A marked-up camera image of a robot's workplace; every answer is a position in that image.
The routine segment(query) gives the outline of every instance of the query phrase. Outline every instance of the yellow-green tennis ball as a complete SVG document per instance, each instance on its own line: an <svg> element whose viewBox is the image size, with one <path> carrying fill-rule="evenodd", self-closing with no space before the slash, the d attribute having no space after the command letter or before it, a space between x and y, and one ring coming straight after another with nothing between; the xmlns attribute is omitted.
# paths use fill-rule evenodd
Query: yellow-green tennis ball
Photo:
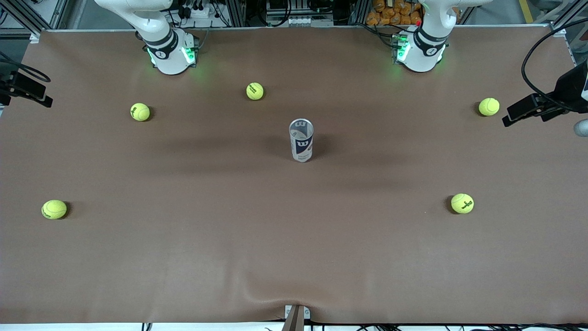
<svg viewBox="0 0 588 331"><path fill-rule="evenodd" d="M247 85L247 96L251 100L259 100L263 96L263 87L260 83L251 83Z"/></svg>
<svg viewBox="0 0 588 331"><path fill-rule="evenodd" d="M500 103L494 98L486 98L480 102L478 110L484 116L492 116L500 109Z"/></svg>
<svg viewBox="0 0 588 331"><path fill-rule="evenodd" d="M151 115L151 112L149 111L149 107L147 107L146 104L138 103L131 107L131 117L139 122L148 119L149 115Z"/></svg>
<svg viewBox="0 0 588 331"><path fill-rule="evenodd" d="M68 211L68 207L60 200L49 200L41 207L43 216L50 220L60 219L66 211Z"/></svg>
<svg viewBox="0 0 588 331"><path fill-rule="evenodd" d="M465 193L456 194L451 199L451 208L460 214L467 214L474 209L474 199Z"/></svg>

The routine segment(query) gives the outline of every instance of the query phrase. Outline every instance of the tennis ball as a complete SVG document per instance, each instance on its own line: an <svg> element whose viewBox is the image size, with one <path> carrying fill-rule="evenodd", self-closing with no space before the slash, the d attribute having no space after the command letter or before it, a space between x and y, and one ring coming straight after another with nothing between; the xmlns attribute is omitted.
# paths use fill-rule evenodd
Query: tennis ball
<svg viewBox="0 0 588 331"><path fill-rule="evenodd" d="M49 200L41 207L41 214L50 220L60 219L66 211L67 206L60 200Z"/></svg>
<svg viewBox="0 0 588 331"><path fill-rule="evenodd" d="M263 96L263 87L260 83L251 83L247 85L247 96L251 100L259 100Z"/></svg>
<svg viewBox="0 0 588 331"><path fill-rule="evenodd" d="M578 137L588 137L588 119L576 123L574 125L574 132Z"/></svg>
<svg viewBox="0 0 588 331"><path fill-rule="evenodd" d="M131 107L131 117L139 122L148 119L150 114L151 112L149 112L149 107L146 104L138 103Z"/></svg>
<svg viewBox="0 0 588 331"><path fill-rule="evenodd" d="M486 98L480 102L478 110L484 116L492 116L500 109L500 103L494 98Z"/></svg>
<svg viewBox="0 0 588 331"><path fill-rule="evenodd" d="M467 214L474 209L474 199L465 193L456 194L451 199L451 208L460 214Z"/></svg>

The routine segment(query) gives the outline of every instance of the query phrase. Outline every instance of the can label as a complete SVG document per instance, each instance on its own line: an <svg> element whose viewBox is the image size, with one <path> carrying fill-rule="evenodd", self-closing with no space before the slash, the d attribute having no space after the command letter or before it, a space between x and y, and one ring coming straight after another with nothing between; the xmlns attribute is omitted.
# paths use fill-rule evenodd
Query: can label
<svg viewBox="0 0 588 331"><path fill-rule="evenodd" d="M314 131L312 123L304 118L299 118L290 123L290 145L294 160L306 162L310 159Z"/></svg>

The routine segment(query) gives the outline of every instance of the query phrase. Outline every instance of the brown tablecloth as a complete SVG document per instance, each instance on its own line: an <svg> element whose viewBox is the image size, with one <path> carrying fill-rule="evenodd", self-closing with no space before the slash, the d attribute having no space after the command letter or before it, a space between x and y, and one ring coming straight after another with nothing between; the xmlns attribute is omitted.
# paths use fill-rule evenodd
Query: brown tablecloth
<svg viewBox="0 0 588 331"><path fill-rule="evenodd" d="M455 29L425 74L362 29L214 31L172 77L133 33L42 34L24 63L54 106L0 118L0 321L270 320L291 303L331 323L586 321L582 117L500 120L547 31ZM529 77L551 91L571 67L550 38ZM486 97L498 115L477 114ZM468 215L447 209L460 192ZM50 199L66 219L42 217Z"/></svg>

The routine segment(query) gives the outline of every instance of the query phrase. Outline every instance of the white round robot part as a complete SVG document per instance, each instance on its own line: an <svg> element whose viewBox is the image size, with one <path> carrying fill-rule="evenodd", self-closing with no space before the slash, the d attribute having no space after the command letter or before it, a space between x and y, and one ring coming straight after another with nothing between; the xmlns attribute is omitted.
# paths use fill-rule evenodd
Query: white round robot part
<svg viewBox="0 0 588 331"><path fill-rule="evenodd" d="M576 123L574 125L574 132L578 137L588 137L588 119Z"/></svg>

